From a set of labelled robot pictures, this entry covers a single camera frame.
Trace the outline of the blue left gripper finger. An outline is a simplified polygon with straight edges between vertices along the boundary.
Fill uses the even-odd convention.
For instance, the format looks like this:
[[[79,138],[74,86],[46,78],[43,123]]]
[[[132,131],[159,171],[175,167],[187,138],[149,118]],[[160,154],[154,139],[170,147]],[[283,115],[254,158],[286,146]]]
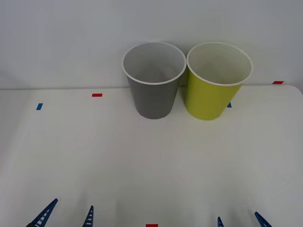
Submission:
[[[45,227],[58,199],[55,198],[27,227]]]
[[[85,218],[82,227],[93,227],[93,220],[94,220],[94,206],[92,205],[89,209],[89,212]]]

